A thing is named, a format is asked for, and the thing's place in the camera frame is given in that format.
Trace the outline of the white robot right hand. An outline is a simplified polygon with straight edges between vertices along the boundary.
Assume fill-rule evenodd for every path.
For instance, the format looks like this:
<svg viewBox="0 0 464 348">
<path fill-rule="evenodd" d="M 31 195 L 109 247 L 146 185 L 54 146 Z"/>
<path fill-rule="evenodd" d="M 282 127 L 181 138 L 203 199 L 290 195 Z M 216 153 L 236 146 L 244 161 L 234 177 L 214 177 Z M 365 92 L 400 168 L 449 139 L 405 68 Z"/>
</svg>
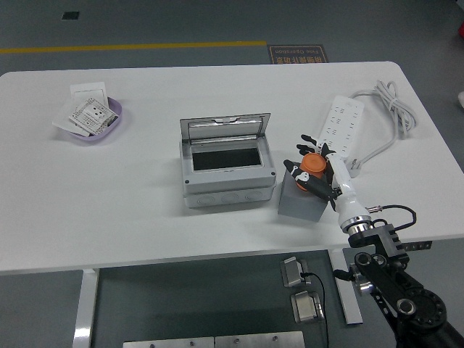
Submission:
<svg viewBox="0 0 464 348">
<path fill-rule="evenodd" d="M 329 181 L 302 170 L 291 160 L 286 159 L 283 165 L 293 177 L 295 182 L 310 193 L 328 202 L 333 210 L 339 214 L 338 224 L 344 233 L 349 235 L 366 231 L 372 228 L 372 218 L 369 211 L 357 200 L 355 188 L 351 182 L 351 176 L 342 157 L 331 150 L 328 144 L 316 138 L 301 135 L 309 146 L 298 144 L 299 153 L 306 155 L 318 153 L 328 162 Z"/>
</svg>

